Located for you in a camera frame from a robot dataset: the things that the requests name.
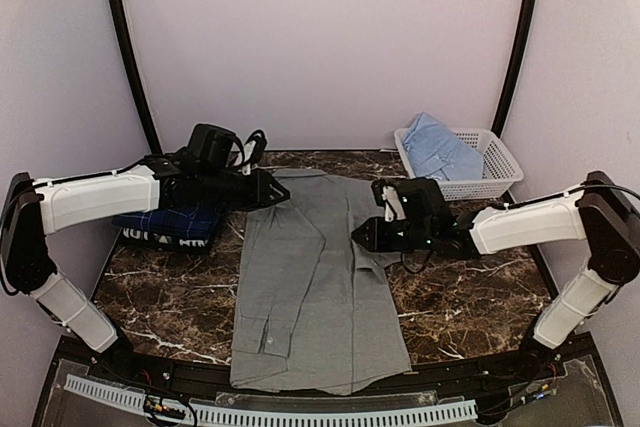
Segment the grey long sleeve shirt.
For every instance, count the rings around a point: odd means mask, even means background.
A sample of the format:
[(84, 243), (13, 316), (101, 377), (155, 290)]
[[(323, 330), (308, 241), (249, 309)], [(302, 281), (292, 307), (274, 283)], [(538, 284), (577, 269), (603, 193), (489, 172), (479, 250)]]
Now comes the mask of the grey long sleeve shirt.
[(230, 383), (267, 392), (350, 395), (410, 371), (385, 269), (352, 231), (382, 210), (368, 182), (282, 169), (288, 201), (247, 217)]

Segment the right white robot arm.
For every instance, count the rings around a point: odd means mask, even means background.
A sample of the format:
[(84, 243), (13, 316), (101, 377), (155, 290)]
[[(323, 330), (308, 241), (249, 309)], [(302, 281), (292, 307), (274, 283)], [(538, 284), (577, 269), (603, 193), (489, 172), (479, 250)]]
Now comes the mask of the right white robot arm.
[(468, 260), (500, 251), (564, 240), (586, 241), (590, 256), (579, 273), (539, 315), (522, 350), (510, 360), (521, 381), (534, 379), (549, 352), (599, 306), (639, 275), (639, 212), (631, 190), (601, 171), (584, 182), (537, 199), (454, 215), (433, 179), (373, 183), (383, 215), (351, 233), (369, 252), (427, 251)]

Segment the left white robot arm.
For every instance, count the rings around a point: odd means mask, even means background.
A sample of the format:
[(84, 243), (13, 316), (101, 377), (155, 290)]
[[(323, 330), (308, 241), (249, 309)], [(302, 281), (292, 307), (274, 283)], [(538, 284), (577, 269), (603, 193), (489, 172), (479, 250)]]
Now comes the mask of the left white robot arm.
[(202, 168), (175, 155), (149, 155), (118, 170), (10, 183), (1, 213), (1, 285), (31, 297), (92, 351), (120, 383), (141, 374), (140, 359), (116, 324), (78, 289), (49, 255), (48, 236), (71, 226), (133, 212), (208, 205), (250, 212), (289, 200), (271, 173)]

